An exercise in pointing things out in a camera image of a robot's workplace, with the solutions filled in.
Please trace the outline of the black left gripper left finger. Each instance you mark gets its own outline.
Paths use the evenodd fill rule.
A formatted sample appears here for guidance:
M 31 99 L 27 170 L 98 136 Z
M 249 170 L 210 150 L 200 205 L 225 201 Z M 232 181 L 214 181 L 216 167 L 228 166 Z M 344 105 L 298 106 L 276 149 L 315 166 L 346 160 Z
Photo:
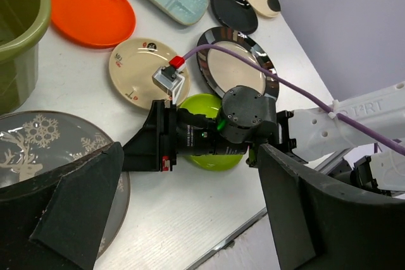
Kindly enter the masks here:
M 119 142 L 1 189 L 1 269 L 93 269 L 123 165 Z

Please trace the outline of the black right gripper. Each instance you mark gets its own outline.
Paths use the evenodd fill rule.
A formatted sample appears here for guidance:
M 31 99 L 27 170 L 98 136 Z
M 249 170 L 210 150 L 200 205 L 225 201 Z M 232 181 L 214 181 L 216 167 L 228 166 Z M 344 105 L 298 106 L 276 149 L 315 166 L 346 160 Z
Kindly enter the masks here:
M 289 137 L 292 116 L 277 112 L 272 96 L 243 85 L 225 93 L 214 118 L 155 100 L 142 128 L 123 146 L 122 171 L 170 169 L 178 155 L 247 154 L 248 166 L 256 167 L 262 144 L 293 157 L 297 142 Z

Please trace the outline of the large black rimmed beige plate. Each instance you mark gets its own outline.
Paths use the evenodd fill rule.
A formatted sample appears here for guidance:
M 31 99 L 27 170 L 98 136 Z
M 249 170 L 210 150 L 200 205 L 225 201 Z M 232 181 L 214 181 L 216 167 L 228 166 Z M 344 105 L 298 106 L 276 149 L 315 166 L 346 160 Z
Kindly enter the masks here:
M 228 27 L 206 30 L 197 45 L 211 44 L 228 49 L 266 70 L 276 73 L 270 57 L 248 35 Z M 216 49 L 204 49 L 196 54 L 197 64 L 207 84 L 219 96 L 238 85 L 245 85 L 274 98 L 279 95 L 279 83 L 245 62 Z

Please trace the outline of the grey plate with reindeer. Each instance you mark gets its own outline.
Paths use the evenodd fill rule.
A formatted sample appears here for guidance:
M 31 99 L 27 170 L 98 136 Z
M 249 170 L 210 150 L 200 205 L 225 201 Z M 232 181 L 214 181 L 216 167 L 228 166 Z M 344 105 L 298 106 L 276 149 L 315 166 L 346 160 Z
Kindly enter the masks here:
M 1 117 L 1 188 L 12 186 L 89 154 L 112 142 L 98 126 L 56 111 Z M 117 236 L 130 201 L 130 177 L 121 173 L 97 259 Z

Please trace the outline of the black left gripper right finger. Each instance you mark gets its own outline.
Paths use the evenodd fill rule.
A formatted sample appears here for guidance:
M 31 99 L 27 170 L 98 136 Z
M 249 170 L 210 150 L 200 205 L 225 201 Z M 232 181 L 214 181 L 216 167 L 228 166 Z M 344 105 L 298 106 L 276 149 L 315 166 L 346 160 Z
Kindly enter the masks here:
M 403 269 L 404 201 L 263 144 L 258 173 L 281 269 Z

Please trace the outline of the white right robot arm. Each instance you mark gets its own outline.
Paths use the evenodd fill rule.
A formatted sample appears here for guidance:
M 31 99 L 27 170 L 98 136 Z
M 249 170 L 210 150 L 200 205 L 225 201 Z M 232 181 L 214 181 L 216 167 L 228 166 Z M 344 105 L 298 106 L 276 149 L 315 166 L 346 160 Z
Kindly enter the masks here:
M 313 109 L 277 111 L 274 98 L 237 86 L 217 115 L 155 100 L 142 128 L 125 144 L 124 171 L 169 171 L 177 156 L 247 154 L 256 167 L 268 144 L 306 164 L 351 147 L 380 142 L 387 151 L 357 162 L 349 182 L 374 192 L 404 191 L 404 84 Z

